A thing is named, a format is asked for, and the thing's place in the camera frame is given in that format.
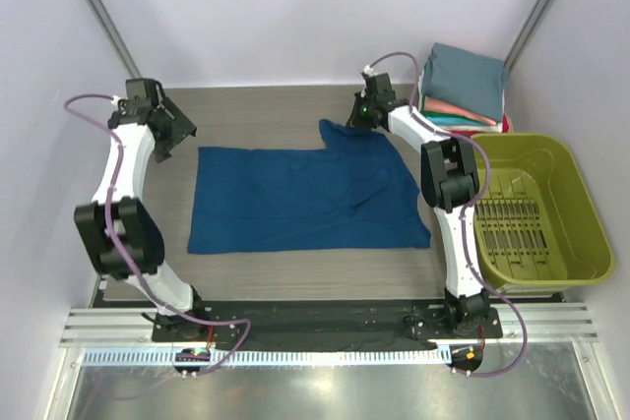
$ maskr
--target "green plastic basket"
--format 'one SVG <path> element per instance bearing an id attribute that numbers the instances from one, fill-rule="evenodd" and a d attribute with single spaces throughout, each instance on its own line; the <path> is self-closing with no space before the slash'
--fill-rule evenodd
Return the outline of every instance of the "green plastic basket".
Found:
<path id="1" fill-rule="evenodd" d="M 605 280 L 614 258 L 578 166 L 545 135 L 474 136 L 492 173 L 476 204 L 481 271 L 508 294 L 547 294 Z M 483 161 L 476 154 L 481 183 Z"/>

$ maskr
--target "purple cable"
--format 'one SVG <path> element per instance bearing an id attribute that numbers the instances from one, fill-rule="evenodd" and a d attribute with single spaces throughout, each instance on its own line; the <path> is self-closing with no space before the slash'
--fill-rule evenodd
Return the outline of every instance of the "purple cable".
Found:
<path id="1" fill-rule="evenodd" d="M 458 134 L 450 133 L 447 131 L 440 131 L 437 129 L 437 127 L 435 127 L 432 123 L 428 122 L 424 117 L 422 117 L 419 114 L 419 112 L 417 111 L 417 108 L 414 107 L 414 102 L 416 101 L 417 98 L 419 98 L 419 91 L 417 89 L 417 81 L 419 80 L 419 77 L 420 77 L 420 66 L 412 54 L 406 53 L 404 51 L 397 51 L 394 53 L 386 54 L 385 56 L 381 56 L 372 64 L 370 64 L 370 67 L 373 68 L 381 61 L 391 58 L 392 56 L 406 56 L 413 62 L 416 80 L 411 87 L 411 94 L 409 95 L 409 114 L 411 115 L 411 118 L 422 128 L 424 128 L 425 130 L 431 133 L 434 133 L 437 136 L 447 137 L 447 138 L 456 138 L 458 140 L 462 140 L 466 143 L 469 143 L 470 145 L 472 145 L 473 148 L 475 148 L 478 151 L 478 153 L 481 155 L 481 158 L 483 159 L 483 166 L 485 167 L 485 181 L 483 182 L 483 186 L 481 187 L 479 192 L 468 203 L 466 203 L 462 207 L 462 211 L 460 213 L 460 221 L 462 222 L 462 238 L 466 242 L 467 233 L 466 233 L 465 212 L 466 212 L 466 209 L 473 207 L 474 204 L 479 199 L 481 199 L 481 197 L 483 197 L 483 195 L 488 191 L 488 188 L 490 187 L 490 175 L 492 172 L 490 168 L 490 160 L 488 158 L 488 155 L 485 153 L 485 151 L 481 147 L 481 145 L 477 143 L 475 140 L 471 140 L 469 137 L 465 135 L 458 135 Z M 483 277 L 481 277 L 481 274 L 479 274 L 476 271 L 476 269 L 473 267 L 473 260 L 469 252 L 469 247 L 466 244 L 464 245 L 464 255 L 466 256 L 467 268 L 471 271 L 472 276 L 476 279 L 476 281 L 488 292 L 495 295 L 502 302 L 507 304 L 507 306 L 510 307 L 510 309 L 512 309 L 512 312 L 514 312 L 514 315 L 516 316 L 517 320 L 519 321 L 519 324 L 521 325 L 521 330 L 523 332 L 523 344 L 521 345 L 521 349 L 519 350 L 519 353 L 517 354 L 516 358 L 514 358 L 514 360 L 510 364 L 508 364 L 504 368 L 501 368 L 497 371 L 491 371 L 489 373 L 470 373 L 470 376 L 475 377 L 475 378 L 491 378 L 493 376 L 499 376 L 501 374 L 505 374 L 508 371 L 512 370 L 517 364 L 521 362 L 521 360 L 525 356 L 525 352 L 528 346 L 528 331 L 525 326 L 525 321 L 523 320 L 523 317 L 521 316 L 519 309 L 516 308 L 514 303 L 510 299 L 508 299 L 505 295 L 501 294 L 499 291 L 494 289 L 494 287 L 488 284 L 485 280 L 483 280 Z M 457 372 L 460 374 L 468 375 L 466 371 L 461 370 L 461 369 L 458 369 Z"/>
<path id="2" fill-rule="evenodd" d="M 118 180 L 118 175 L 120 174 L 120 168 L 122 166 L 122 161 L 123 161 L 124 154 L 125 154 L 125 149 L 124 149 L 124 147 L 122 145 L 122 140 L 120 140 L 120 137 L 118 137 L 118 135 L 116 135 L 116 133 L 113 130 L 110 130 L 109 128 L 107 128 L 107 126 L 103 125 L 102 123 L 98 122 L 97 120 L 94 120 L 92 117 L 90 117 L 89 115 L 86 115 L 85 113 L 82 113 L 82 112 L 79 112 L 79 111 L 77 111 L 77 110 L 75 110 L 73 108 L 70 108 L 70 105 L 73 102 L 75 102 L 77 100 L 84 99 L 84 98 L 103 98 L 105 100 L 112 101 L 113 97 L 111 95 L 105 95 L 105 94 L 101 94 L 101 93 L 82 93 L 80 95 L 75 95 L 74 97 L 71 97 L 68 100 L 66 100 L 64 102 L 64 104 L 63 104 L 63 108 L 68 113 L 71 113 L 72 115 L 75 115 L 76 117 L 81 118 L 82 120 L 90 123 L 91 125 L 94 125 L 99 130 L 101 130 L 102 132 L 104 132 L 107 135 L 109 135 L 109 137 L 111 137 L 111 139 L 114 140 L 116 142 L 116 144 L 118 145 L 118 157 L 116 159 L 116 165 L 114 167 L 114 172 L 111 175 L 111 180 L 109 182 L 109 188 L 107 189 L 107 196 L 105 198 L 105 226 L 107 228 L 109 237 L 111 238 L 111 241 L 114 244 L 114 247 L 116 248 L 118 253 L 120 253 L 120 256 L 125 261 L 125 263 L 127 264 L 127 267 L 132 272 L 132 274 L 134 274 L 138 278 L 138 282 L 140 283 L 140 286 L 143 288 L 143 290 L 145 291 L 145 293 L 147 294 L 149 299 L 151 299 L 156 305 L 162 306 L 166 310 L 169 310 L 169 311 L 173 312 L 174 314 L 178 315 L 182 319 L 185 319 L 185 320 L 187 320 L 189 322 L 192 322 L 192 323 L 198 324 L 198 325 L 202 325 L 202 326 L 205 326 L 205 327 L 228 327 L 230 325 L 245 325 L 245 330 L 243 331 L 243 334 L 236 341 L 236 343 L 234 343 L 234 346 L 225 354 L 225 356 L 223 356 L 222 359 L 219 360 L 214 365 L 209 366 L 209 367 L 207 367 L 205 369 L 199 370 L 198 376 L 203 376 L 204 374 L 212 373 L 213 371 L 218 369 L 222 364 L 224 364 L 241 347 L 241 345 L 245 341 L 245 338 L 247 338 L 247 335 L 249 334 L 249 332 L 251 330 L 251 321 L 249 319 L 237 319 L 237 320 L 230 320 L 230 321 L 225 321 L 225 322 L 212 322 L 212 321 L 208 321 L 208 320 L 198 319 L 198 318 L 192 317 L 192 316 L 190 316 L 190 315 L 188 315 L 188 314 L 186 314 L 186 313 L 176 309 L 175 307 L 171 306 L 170 304 L 160 300 L 151 291 L 151 288 L 149 287 L 149 285 L 145 281 L 144 277 L 142 276 L 142 272 L 140 271 L 140 268 L 138 268 L 138 265 L 136 264 L 134 259 L 127 252 L 125 246 L 120 241 L 120 238 L 118 237 L 116 231 L 114 230 L 113 218 L 111 216 L 111 205 L 112 205 L 112 200 L 113 200 L 113 193 L 114 193 L 114 190 L 115 190 L 115 187 L 116 187 L 116 181 Z M 145 395 L 146 393 L 156 389 L 157 387 L 165 384 L 167 381 L 170 381 L 171 379 L 175 379 L 175 377 L 173 377 L 173 378 L 166 378 L 164 380 L 161 380 L 161 381 L 157 382 L 155 385 L 153 385 L 150 388 L 148 388 L 147 390 L 145 390 L 144 392 L 142 392 L 140 394 L 137 394 L 137 395 L 114 396 L 114 395 L 105 394 L 104 396 L 106 396 L 107 398 L 113 399 L 113 400 L 134 400 L 134 399 L 139 398 L 139 397 Z"/>

